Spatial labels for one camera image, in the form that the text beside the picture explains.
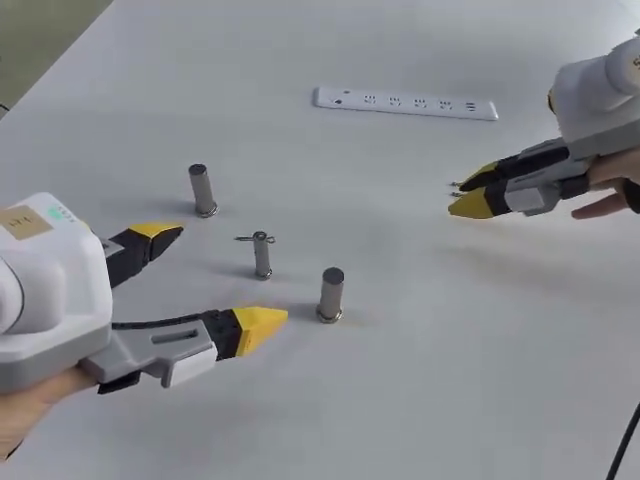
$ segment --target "white power strip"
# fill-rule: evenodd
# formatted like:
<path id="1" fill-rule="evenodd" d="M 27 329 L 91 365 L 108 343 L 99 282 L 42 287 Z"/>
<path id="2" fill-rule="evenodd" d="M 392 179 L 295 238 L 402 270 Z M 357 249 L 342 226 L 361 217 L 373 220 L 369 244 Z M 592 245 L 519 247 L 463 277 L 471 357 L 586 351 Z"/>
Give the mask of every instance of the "white power strip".
<path id="1" fill-rule="evenodd" d="M 326 87 L 316 88 L 313 93 L 314 105 L 323 108 L 498 120 L 496 107 L 487 100 Z"/>

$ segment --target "yellow fingertip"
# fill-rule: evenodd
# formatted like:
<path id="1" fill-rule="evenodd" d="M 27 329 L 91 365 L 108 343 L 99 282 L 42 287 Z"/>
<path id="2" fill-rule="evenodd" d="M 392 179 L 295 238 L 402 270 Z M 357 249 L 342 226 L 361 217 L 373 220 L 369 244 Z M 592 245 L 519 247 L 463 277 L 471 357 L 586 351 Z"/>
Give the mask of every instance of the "yellow fingertip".
<path id="1" fill-rule="evenodd" d="M 177 223 L 138 223 L 136 225 L 129 226 L 129 230 L 133 230 L 134 232 L 149 238 L 153 238 L 167 230 L 174 229 L 182 229 L 182 225 Z"/>
<path id="2" fill-rule="evenodd" d="M 272 337 L 289 317 L 286 310 L 250 307 L 234 308 L 242 334 L 238 342 L 237 357 L 248 355 Z"/>
<path id="3" fill-rule="evenodd" d="M 493 212 L 484 197 L 484 188 L 477 188 L 449 205 L 449 213 L 456 217 L 478 220 L 493 218 Z"/>
<path id="4" fill-rule="evenodd" d="M 476 171 L 473 175 L 470 175 L 469 177 L 467 177 L 467 179 L 464 182 L 461 182 L 462 185 L 467 183 L 473 177 L 480 175 L 481 173 L 491 172 L 492 170 L 495 170 L 497 165 L 498 165 L 498 162 L 487 163 L 485 166 L 481 167 L 478 171 Z"/>

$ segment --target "metal rod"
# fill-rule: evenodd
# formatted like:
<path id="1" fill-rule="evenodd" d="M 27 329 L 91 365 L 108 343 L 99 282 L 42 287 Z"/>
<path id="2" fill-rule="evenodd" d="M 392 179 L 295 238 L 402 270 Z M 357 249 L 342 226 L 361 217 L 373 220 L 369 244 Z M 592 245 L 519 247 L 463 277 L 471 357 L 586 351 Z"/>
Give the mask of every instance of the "metal rod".
<path id="1" fill-rule="evenodd" d="M 196 213 L 202 218 L 208 218 L 218 213 L 218 204 L 213 199 L 207 167 L 201 163 L 191 165 L 189 177 L 196 200 Z"/>
<path id="2" fill-rule="evenodd" d="M 253 252 L 256 256 L 256 277 L 267 280 L 273 273 L 269 262 L 269 236 L 265 232 L 253 234 Z"/>
<path id="3" fill-rule="evenodd" d="M 342 318 L 342 287 L 344 272 L 337 267 L 327 268 L 322 273 L 320 303 L 316 308 L 322 323 L 335 323 Z"/>

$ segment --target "small pin with clip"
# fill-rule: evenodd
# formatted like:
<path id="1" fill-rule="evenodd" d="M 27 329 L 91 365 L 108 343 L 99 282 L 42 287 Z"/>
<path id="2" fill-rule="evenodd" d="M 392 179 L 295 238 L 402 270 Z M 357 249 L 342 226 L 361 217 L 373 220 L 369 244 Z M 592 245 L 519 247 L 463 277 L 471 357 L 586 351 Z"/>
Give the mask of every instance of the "small pin with clip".
<path id="1" fill-rule="evenodd" d="M 253 252 L 256 258 L 256 277 L 261 280 L 269 279 L 273 273 L 269 262 L 269 245 L 276 243 L 275 237 L 258 231 L 251 237 L 236 237 L 235 240 L 239 242 L 253 242 Z"/>

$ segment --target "green light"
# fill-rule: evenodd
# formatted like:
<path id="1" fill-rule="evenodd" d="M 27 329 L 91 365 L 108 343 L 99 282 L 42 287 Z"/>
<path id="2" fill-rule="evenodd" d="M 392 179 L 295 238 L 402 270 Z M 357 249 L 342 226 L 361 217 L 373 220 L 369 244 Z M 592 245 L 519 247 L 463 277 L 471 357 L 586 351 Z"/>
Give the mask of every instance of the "green light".
<path id="1" fill-rule="evenodd" d="M 49 216 L 55 220 L 63 220 L 64 217 L 62 216 L 62 214 L 58 211 L 58 209 L 56 207 L 51 207 L 48 212 Z"/>

